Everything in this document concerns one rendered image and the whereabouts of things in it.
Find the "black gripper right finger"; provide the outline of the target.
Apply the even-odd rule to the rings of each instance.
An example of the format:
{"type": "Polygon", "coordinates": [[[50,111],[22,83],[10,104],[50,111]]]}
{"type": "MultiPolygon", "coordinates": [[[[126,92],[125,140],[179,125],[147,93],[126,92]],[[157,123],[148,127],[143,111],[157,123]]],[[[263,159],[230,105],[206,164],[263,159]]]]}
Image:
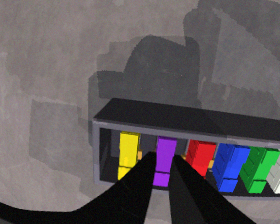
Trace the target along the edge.
{"type": "Polygon", "coordinates": [[[169,206],[172,224],[256,224],[180,155],[169,169],[169,206]]]}

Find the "red fuse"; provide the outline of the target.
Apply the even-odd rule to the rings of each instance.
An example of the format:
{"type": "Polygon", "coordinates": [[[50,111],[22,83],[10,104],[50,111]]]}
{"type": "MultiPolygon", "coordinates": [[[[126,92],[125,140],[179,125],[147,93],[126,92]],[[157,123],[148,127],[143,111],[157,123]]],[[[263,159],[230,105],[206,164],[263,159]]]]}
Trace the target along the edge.
{"type": "Polygon", "coordinates": [[[188,161],[188,164],[191,164],[205,179],[209,163],[213,160],[214,151],[216,151],[216,144],[191,139],[185,161],[188,161]]]}

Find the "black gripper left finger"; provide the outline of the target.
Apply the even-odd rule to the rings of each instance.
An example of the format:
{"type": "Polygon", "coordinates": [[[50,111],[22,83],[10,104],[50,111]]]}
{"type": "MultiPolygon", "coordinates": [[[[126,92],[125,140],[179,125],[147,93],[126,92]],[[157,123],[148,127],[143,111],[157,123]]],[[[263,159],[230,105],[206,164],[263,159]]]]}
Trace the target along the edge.
{"type": "Polygon", "coordinates": [[[144,224],[156,168],[157,152],[149,151],[111,188],[73,212],[39,212],[0,202],[0,224],[144,224]]]}

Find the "violet blade fuse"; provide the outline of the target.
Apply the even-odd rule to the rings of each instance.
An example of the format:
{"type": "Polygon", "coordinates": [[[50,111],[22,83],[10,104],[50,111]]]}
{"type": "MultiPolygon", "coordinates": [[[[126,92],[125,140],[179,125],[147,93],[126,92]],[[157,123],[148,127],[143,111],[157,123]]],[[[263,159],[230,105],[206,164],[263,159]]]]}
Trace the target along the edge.
{"type": "Polygon", "coordinates": [[[168,186],[169,169],[171,169],[172,156],[175,155],[175,148],[175,137],[159,136],[159,139],[157,139],[155,185],[168,186]]]}

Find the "yellow fuse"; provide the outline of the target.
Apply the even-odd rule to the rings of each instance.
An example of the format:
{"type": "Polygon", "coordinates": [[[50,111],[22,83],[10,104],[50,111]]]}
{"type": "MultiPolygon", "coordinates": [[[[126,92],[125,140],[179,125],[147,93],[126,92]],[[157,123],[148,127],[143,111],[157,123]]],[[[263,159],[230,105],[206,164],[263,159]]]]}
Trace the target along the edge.
{"type": "Polygon", "coordinates": [[[119,157],[119,180],[125,172],[137,163],[137,152],[139,152],[140,133],[120,133],[120,157],[119,157]]]}

